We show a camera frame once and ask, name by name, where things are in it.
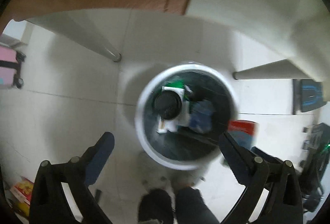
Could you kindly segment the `red cardboard box on floor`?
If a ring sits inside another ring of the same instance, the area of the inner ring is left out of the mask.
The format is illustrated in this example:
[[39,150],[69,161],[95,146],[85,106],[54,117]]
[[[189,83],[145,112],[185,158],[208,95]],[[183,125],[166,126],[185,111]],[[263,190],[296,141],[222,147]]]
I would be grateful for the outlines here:
[[30,203],[33,187],[34,183],[32,181],[25,177],[21,177],[21,180],[14,184],[10,189],[16,199],[14,205],[23,214],[23,216],[27,218],[30,214]]

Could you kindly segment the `blue plastic wrapper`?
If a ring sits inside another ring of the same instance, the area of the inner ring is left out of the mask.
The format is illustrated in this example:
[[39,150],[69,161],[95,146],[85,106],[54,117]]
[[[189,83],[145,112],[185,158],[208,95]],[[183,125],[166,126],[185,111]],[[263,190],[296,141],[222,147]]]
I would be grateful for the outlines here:
[[212,130],[212,116],[215,108],[211,101],[202,100],[191,106],[189,128],[199,134],[206,134]]

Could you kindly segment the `white carton box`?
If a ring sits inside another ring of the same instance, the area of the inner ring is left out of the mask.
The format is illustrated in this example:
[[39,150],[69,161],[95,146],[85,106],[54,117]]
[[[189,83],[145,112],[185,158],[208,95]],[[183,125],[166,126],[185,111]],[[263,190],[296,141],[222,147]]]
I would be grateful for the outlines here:
[[176,133],[190,121],[190,101],[184,86],[163,86],[154,99],[153,109],[158,115],[157,133]]

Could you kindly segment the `striped cream table cloth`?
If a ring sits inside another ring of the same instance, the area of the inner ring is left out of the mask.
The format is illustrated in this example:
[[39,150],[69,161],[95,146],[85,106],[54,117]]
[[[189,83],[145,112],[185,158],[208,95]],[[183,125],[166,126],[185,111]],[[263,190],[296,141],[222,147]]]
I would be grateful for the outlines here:
[[190,0],[186,15],[218,22],[329,80],[329,11],[322,0]]

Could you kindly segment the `pink suitcase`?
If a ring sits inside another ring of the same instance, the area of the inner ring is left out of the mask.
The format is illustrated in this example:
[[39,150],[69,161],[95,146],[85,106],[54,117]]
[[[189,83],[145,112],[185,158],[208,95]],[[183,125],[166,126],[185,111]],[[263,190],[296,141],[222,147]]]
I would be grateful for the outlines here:
[[1,45],[1,88],[16,87],[21,89],[24,80],[21,78],[22,63],[26,55],[9,47]]

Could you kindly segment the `black round lid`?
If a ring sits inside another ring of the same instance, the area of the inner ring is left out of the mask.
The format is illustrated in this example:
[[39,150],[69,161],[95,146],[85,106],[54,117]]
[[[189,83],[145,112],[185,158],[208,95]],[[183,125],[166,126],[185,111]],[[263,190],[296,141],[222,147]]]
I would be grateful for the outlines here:
[[178,93],[165,90],[155,98],[153,108],[161,119],[172,120],[180,114],[182,100]]

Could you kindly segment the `blue green snack bag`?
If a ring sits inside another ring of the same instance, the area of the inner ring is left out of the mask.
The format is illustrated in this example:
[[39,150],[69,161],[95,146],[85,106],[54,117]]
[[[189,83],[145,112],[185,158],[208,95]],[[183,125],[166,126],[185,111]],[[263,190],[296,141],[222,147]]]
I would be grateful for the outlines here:
[[185,83],[183,80],[175,80],[175,81],[170,81],[168,82],[165,87],[173,87],[173,88],[180,88],[184,89],[185,88]]

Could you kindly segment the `red blue milk carton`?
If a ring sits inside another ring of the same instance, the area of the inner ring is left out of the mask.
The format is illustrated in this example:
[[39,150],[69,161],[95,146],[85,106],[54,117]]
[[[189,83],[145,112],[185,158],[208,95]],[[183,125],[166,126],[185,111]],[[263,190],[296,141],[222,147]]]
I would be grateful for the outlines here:
[[238,145],[251,150],[258,131],[258,123],[247,120],[232,120],[228,125],[228,133]]

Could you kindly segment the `white round trash bin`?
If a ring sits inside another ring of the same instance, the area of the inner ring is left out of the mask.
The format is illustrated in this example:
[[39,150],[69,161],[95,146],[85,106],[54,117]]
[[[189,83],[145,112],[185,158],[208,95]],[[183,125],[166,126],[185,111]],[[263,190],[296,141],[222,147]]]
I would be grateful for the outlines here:
[[237,96],[227,78],[191,62],[160,72],[145,86],[135,129],[154,161],[193,170],[219,156],[218,137],[236,116]]

